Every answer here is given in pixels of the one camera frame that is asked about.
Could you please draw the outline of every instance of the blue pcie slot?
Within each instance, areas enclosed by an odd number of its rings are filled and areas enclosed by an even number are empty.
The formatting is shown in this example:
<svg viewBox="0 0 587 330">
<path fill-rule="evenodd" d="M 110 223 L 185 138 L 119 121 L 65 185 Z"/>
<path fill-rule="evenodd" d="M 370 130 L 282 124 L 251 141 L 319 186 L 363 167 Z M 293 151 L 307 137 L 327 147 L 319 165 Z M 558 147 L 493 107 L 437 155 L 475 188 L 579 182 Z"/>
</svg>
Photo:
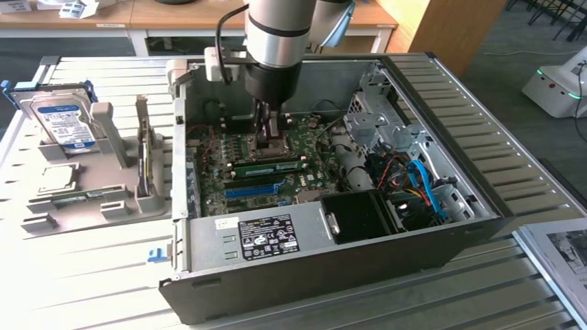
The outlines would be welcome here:
<svg viewBox="0 0 587 330">
<path fill-rule="evenodd" d="M 225 192 L 225 196 L 227 198 L 238 198 L 259 195 L 277 195 L 279 193 L 279 187 L 282 187 L 285 183 L 286 180 L 283 180 L 279 184 L 270 184 L 269 186 L 227 190 Z"/>
</svg>

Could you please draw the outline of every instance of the blue hard drive label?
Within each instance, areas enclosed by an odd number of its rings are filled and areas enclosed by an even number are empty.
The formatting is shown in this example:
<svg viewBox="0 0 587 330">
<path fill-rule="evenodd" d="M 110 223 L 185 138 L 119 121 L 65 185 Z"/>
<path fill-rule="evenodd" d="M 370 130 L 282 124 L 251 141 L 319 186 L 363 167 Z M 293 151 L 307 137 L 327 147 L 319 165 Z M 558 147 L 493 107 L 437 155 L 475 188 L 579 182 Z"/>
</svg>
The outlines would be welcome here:
<svg viewBox="0 0 587 330">
<path fill-rule="evenodd" d="M 54 135 L 57 143 L 65 148 L 82 149 L 94 146 L 97 139 L 89 124 L 81 121 L 82 110 L 78 105 L 41 107 L 37 111 L 43 119 L 43 125 Z"/>
<path fill-rule="evenodd" d="M 78 105 L 58 105 L 57 107 L 41 107 L 41 113 L 61 113 L 66 111 L 79 111 L 81 107 Z"/>
</svg>

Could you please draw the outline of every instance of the green ram module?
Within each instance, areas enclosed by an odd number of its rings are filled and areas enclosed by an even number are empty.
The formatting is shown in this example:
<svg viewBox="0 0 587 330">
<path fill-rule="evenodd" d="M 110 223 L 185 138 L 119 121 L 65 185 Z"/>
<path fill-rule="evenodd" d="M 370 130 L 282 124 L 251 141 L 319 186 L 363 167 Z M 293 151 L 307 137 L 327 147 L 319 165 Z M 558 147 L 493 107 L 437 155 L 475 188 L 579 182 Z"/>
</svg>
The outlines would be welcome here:
<svg viewBox="0 0 587 330">
<path fill-rule="evenodd" d="M 307 167 L 306 157 L 283 159 L 282 161 L 249 162 L 235 164 L 233 172 L 235 177 L 254 177 L 302 171 Z"/>
</svg>

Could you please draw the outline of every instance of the motherboard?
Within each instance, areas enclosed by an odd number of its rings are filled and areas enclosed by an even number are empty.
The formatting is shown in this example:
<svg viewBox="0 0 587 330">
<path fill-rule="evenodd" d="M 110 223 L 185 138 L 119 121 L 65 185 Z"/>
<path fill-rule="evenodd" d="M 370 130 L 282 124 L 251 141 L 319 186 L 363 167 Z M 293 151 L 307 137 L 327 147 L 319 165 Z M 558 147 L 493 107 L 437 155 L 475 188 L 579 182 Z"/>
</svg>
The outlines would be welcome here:
<svg viewBox="0 0 587 330">
<path fill-rule="evenodd" d="M 194 126 L 187 146 L 198 168 L 202 216 L 302 204 L 338 192 L 339 182 L 330 174 L 337 158 L 331 150 L 317 148 L 326 126 L 321 116 L 290 118 L 282 141 L 259 150 L 253 133 Z"/>
</svg>

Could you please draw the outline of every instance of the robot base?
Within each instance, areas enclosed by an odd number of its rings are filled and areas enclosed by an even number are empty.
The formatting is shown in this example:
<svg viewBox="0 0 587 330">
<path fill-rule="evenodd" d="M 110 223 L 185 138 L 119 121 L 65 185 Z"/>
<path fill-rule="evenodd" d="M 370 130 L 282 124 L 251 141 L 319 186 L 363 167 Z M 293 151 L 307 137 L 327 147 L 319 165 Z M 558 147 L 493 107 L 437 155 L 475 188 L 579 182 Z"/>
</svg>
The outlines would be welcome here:
<svg viewBox="0 0 587 330">
<path fill-rule="evenodd" d="M 575 81 L 561 76 L 559 67 L 541 67 L 527 82 L 522 92 L 541 106 L 541 108 L 555 118 L 574 117 L 577 103 L 579 102 L 579 91 Z M 582 105 L 577 116 L 586 115 L 587 102 Z"/>
</svg>

